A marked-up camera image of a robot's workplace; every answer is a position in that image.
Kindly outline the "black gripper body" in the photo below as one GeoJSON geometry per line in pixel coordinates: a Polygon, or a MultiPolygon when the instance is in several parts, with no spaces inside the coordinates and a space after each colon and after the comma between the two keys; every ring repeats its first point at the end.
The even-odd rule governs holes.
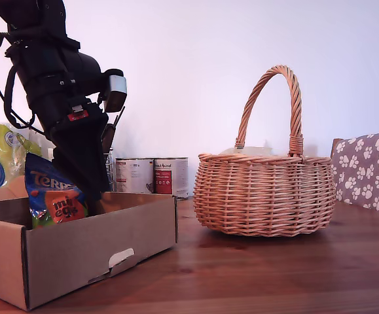
{"type": "Polygon", "coordinates": [[[87,97],[104,93],[106,78],[29,78],[24,89],[29,108],[38,116],[46,133],[58,124],[77,131],[100,133],[107,123],[107,115],[87,97]],[[73,107],[81,105],[88,116],[71,121],[73,107]]]}

